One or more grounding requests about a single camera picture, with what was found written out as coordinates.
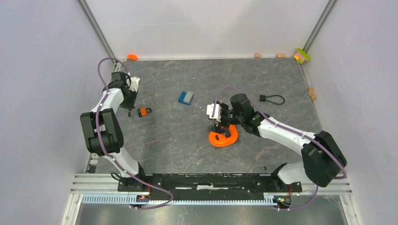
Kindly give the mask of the green pink brick stack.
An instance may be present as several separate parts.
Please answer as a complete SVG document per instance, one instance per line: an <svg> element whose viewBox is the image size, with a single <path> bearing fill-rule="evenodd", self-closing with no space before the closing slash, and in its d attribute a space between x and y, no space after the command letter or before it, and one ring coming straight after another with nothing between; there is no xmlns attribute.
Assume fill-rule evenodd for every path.
<svg viewBox="0 0 398 225"><path fill-rule="evenodd" d="M296 53L293 58L299 63L303 64L306 61L310 61L311 58L300 48L296 49Z"/></svg>

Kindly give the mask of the blue grey toy brick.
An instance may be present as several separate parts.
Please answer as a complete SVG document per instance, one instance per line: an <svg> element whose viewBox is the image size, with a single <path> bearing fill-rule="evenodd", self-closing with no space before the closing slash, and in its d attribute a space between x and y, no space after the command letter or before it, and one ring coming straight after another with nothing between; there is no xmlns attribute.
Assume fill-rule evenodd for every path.
<svg viewBox="0 0 398 225"><path fill-rule="evenodd" d="M184 105L190 105L194 97L194 93L192 91L182 91L178 102Z"/></svg>

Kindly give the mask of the wooden block left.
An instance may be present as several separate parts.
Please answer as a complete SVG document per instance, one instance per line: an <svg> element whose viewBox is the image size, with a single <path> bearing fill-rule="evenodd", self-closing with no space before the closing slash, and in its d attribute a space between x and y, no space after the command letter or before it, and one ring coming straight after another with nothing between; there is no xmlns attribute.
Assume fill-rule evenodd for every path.
<svg viewBox="0 0 398 225"><path fill-rule="evenodd" d="M260 58L261 58L261 54L258 53L258 52L255 53L255 54L254 54L254 58L255 58L255 59L260 59Z"/></svg>

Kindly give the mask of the orange black padlock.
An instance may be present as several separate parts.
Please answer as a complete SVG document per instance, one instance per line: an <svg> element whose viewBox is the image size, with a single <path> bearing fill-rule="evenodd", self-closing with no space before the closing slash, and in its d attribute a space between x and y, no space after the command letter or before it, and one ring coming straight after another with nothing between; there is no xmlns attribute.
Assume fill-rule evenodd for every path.
<svg viewBox="0 0 398 225"><path fill-rule="evenodd" d="M144 117L144 116L147 116L148 114L150 114L152 112L152 109L151 108L139 108L139 109L137 109L137 113L138 113L138 116L141 118L141 117Z"/></svg>

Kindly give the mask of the orange cap at wall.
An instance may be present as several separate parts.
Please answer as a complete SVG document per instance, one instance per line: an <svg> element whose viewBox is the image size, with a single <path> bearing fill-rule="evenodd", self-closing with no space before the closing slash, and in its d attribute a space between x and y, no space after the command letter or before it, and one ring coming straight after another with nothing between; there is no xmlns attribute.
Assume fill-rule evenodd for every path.
<svg viewBox="0 0 398 225"><path fill-rule="evenodd" d="M138 61L138 57L134 54L128 54L126 57L127 61Z"/></svg>

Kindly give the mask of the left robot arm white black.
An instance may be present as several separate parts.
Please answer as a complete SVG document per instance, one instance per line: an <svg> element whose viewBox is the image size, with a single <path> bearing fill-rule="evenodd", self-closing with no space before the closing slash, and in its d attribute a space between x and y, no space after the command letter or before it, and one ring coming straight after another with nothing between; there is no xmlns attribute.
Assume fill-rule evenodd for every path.
<svg viewBox="0 0 398 225"><path fill-rule="evenodd" d="M111 176L119 191L142 191L147 177L139 162L124 147L124 136L116 118L119 108L132 111L138 94L139 78L113 72L98 104L80 116L86 147L90 153L107 159L118 170Z"/></svg>

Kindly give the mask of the wooden block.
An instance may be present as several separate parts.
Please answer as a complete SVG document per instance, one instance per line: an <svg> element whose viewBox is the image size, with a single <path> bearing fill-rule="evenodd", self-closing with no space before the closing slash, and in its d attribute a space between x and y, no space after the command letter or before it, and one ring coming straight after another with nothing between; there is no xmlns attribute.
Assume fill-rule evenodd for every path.
<svg viewBox="0 0 398 225"><path fill-rule="evenodd" d="M261 58L261 54L258 53L258 52L255 53L255 54L254 54L254 58L255 58L255 59L260 59L260 58Z"/></svg>
<svg viewBox="0 0 398 225"><path fill-rule="evenodd" d="M278 53L276 55L277 58L286 58L286 54L285 53Z"/></svg>

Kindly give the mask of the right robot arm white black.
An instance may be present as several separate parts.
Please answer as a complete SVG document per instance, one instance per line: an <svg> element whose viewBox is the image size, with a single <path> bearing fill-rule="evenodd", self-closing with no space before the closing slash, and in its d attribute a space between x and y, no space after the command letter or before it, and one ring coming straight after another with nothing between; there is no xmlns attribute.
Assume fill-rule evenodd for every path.
<svg viewBox="0 0 398 225"><path fill-rule="evenodd" d="M207 105L207 116L214 122L212 132L228 139L232 136L229 129L240 125L247 133L277 142L301 156L301 162L284 163L274 170L274 190L284 191L290 184L303 181L324 188L334 179L346 178L347 161L330 133L307 132L283 124L260 112L246 94L233 95L230 103Z"/></svg>

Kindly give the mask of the wooden arch piece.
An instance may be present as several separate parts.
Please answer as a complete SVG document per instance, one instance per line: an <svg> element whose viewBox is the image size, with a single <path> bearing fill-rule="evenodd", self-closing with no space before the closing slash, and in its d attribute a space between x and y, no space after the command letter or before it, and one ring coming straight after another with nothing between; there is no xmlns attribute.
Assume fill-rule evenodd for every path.
<svg viewBox="0 0 398 225"><path fill-rule="evenodd" d="M312 101L315 101L317 99L317 96L315 95L314 87L309 87L308 88L308 94L309 94L310 99Z"/></svg>

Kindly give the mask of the wooden block right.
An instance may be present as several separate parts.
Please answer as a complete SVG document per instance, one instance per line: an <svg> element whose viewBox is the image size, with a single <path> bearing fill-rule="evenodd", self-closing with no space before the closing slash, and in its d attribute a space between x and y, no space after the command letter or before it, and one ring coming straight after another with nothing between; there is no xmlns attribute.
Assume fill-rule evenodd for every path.
<svg viewBox="0 0 398 225"><path fill-rule="evenodd" d="M277 58L286 58L286 54L285 53L278 53L276 55Z"/></svg>

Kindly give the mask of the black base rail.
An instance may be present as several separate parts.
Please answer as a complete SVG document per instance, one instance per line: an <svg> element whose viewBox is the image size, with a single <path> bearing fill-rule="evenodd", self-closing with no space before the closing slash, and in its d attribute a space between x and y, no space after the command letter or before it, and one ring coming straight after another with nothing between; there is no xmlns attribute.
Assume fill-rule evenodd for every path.
<svg viewBox="0 0 398 225"><path fill-rule="evenodd" d="M284 184L271 173L153 173L143 184L134 191L142 200L259 200L264 193L302 192L300 182Z"/></svg>

